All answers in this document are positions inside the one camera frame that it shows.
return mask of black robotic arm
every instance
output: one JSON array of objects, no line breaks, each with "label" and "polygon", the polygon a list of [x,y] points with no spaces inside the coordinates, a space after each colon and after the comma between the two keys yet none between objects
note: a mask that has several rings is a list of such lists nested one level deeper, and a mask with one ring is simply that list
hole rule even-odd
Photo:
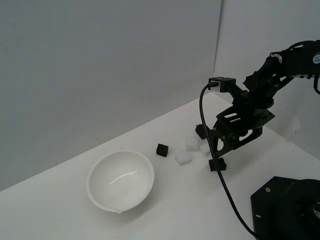
[{"label": "black robotic arm", "polygon": [[[219,88],[221,93],[230,93],[233,97],[232,106],[216,116],[217,121],[209,131],[215,158],[262,134],[263,126],[275,117],[268,111],[274,104],[274,95],[294,78],[314,78],[313,87],[320,94],[319,76],[320,40],[317,40],[298,42],[286,50],[270,53],[263,66],[245,79],[248,90],[238,87],[234,78],[210,78],[209,89]],[[249,131],[252,133],[241,140]],[[219,139],[223,142],[220,150]]]}]

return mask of white table surface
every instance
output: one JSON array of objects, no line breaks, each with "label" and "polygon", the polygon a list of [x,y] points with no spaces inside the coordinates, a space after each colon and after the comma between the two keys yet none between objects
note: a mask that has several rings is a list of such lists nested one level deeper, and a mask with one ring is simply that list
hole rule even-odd
[{"label": "white table surface", "polygon": [[[230,104],[213,93],[204,98],[209,127]],[[249,240],[209,157],[193,153],[179,166],[175,152],[200,124],[199,101],[192,101],[94,149],[0,192],[2,240]],[[169,146],[167,158],[157,144]],[[110,151],[130,149],[146,155],[155,173],[149,196],[121,214],[97,208],[88,198],[89,170]],[[250,196],[273,176],[320,180],[320,161],[268,128],[246,146],[224,156],[225,180],[252,227]]]}]

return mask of bowl rim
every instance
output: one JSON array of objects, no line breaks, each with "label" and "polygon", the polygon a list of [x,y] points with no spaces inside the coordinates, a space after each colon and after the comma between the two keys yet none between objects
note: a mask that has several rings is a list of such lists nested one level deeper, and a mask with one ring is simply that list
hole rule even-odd
[{"label": "bowl rim", "polygon": [[[97,167],[97,165],[102,162],[104,159],[106,159],[107,157],[113,155],[113,154],[117,154],[117,153],[133,153],[133,154],[137,154],[139,155],[140,157],[142,157],[146,163],[148,164],[149,166],[149,169],[151,170],[151,183],[147,189],[147,191],[145,192],[145,194],[140,197],[137,201],[135,201],[133,204],[129,205],[129,207],[127,207],[126,209],[112,209],[112,208],[109,208],[109,207],[106,207],[106,206],[103,206],[101,205],[99,202],[97,202],[95,200],[95,198],[93,197],[93,195],[91,194],[91,191],[90,191],[90,180],[91,180],[91,176],[92,176],[92,173],[94,172],[95,168]],[[127,211],[129,209],[132,209],[134,208],[135,206],[137,206],[138,204],[140,204],[147,196],[148,194],[150,193],[153,185],[154,185],[154,180],[155,180],[155,171],[154,171],[154,167],[153,165],[151,164],[150,160],[145,156],[143,155],[142,153],[140,152],[137,152],[137,151],[134,151],[134,150],[117,150],[117,151],[112,151],[110,152],[108,155],[104,156],[103,158],[101,158],[100,160],[98,160],[94,165],[93,167],[91,168],[90,172],[89,172],[89,175],[87,177],[87,181],[86,181],[86,192],[90,198],[90,200],[94,203],[94,205],[96,205],[98,208],[100,209],[103,209],[105,211],[108,211],[108,212],[116,212],[116,213],[122,213],[124,211]]]}]

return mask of white bowl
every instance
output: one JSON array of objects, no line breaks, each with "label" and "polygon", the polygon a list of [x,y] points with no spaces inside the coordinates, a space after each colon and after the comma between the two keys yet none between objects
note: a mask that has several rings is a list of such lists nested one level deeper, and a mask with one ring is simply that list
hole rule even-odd
[{"label": "white bowl", "polygon": [[135,151],[117,151],[93,167],[86,190],[97,207],[120,214],[146,198],[154,178],[154,168],[147,157]]}]

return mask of black block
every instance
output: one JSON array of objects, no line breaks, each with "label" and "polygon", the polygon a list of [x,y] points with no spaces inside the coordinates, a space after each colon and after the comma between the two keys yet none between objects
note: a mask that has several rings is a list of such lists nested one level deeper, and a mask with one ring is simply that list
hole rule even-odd
[{"label": "black block", "polygon": [[158,144],[156,148],[156,154],[162,157],[167,157],[169,151],[169,147],[167,145]]},{"label": "black block", "polygon": [[[208,126],[205,126],[205,127],[206,127],[206,129],[207,129],[207,131],[208,131],[208,133],[209,133],[209,132],[210,132],[210,128],[209,128]],[[199,136],[202,140],[207,138],[207,136],[206,136],[206,134],[205,134],[204,127],[203,127],[202,124],[199,124],[199,125],[196,126],[195,132],[196,132],[196,134],[198,134],[198,136]]]},{"label": "black block", "polygon": [[[217,163],[220,171],[225,171],[227,169],[227,164],[225,163],[225,160],[222,157],[218,158]],[[217,171],[214,161],[212,159],[209,160],[209,166],[210,166],[211,172]]]}]

